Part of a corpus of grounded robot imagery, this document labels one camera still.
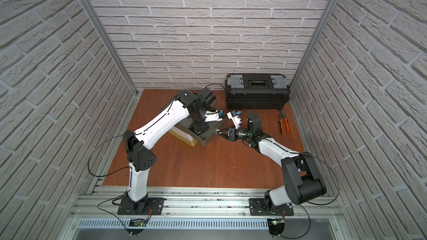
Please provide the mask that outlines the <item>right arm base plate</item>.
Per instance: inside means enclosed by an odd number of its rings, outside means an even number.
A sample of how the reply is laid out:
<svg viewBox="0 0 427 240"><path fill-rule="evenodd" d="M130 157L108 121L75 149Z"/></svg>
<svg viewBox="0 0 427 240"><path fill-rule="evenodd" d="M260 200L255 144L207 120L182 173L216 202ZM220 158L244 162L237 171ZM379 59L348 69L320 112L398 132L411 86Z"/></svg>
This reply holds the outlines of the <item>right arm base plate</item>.
<svg viewBox="0 0 427 240"><path fill-rule="evenodd" d="M252 216L293 216L294 210L291 203L274 205L267 198L249 198L249 210Z"/></svg>

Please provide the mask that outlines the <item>three-drawer storage box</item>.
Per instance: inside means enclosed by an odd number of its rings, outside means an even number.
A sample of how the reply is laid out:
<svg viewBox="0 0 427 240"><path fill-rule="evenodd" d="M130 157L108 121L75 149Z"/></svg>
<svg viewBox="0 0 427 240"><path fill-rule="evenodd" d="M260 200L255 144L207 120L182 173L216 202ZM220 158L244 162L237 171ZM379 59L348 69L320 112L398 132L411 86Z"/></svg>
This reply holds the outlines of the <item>three-drawer storage box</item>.
<svg viewBox="0 0 427 240"><path fill-rule="evenodd" d="M210 107L214 99L203 99L188 91L179 93L159 113L160 124L167 130L177 127L206 146L224 123L224 114Z"/></svg>

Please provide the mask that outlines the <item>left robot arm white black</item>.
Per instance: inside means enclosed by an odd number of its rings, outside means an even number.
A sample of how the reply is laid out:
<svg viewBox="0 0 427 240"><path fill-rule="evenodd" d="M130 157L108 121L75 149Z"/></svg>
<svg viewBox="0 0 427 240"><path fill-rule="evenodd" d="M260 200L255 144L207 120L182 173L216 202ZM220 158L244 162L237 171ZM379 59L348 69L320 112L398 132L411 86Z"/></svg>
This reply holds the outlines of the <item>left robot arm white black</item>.
<svg viewBox="0 0 427 240"><path fill-rule="evenodd" d="M145 126L134 132L128 130L124 133L130 182L123 201L129 203L137 214L147 209L147 180L150 168L157 160L151 151L153 146L173 126L189 117L192 119L190 131L196 135L208 131L206 111L215 99L215 95L208 88L197 94L182 90Z"/></svg>

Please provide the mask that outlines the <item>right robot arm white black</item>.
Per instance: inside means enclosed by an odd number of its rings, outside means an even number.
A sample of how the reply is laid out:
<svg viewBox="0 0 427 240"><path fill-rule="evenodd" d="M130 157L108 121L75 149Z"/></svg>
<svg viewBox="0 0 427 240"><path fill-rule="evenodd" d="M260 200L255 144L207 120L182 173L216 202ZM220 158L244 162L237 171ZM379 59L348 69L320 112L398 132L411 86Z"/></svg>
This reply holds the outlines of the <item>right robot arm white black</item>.
<svg viewBox="0 0 427 240"><path fill-rule="evenodd" d="M291 150L264 133L256 113L248 115L247 125L242 126L240 113L227 113L234 125L217 130L216 134L231 142L247 143L281 166L284 184L265 193L265 208L271 212L273 208L290 203L300 205L326 194L326 185L311 153Z"/></svg>

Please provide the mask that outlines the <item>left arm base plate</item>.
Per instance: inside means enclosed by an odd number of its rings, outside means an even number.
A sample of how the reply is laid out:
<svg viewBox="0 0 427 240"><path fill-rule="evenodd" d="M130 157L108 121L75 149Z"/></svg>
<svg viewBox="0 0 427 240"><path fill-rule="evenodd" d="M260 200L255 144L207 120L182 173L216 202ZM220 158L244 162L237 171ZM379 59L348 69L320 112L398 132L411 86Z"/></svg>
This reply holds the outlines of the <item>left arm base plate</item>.
<svg viewBox="0 0 427 240"><path fill-rule="evenodd" d="M145 197L137 202L126 196L121 200L117 214L126 216L148 215L159 216L163 209L164 198Z"/></svg>

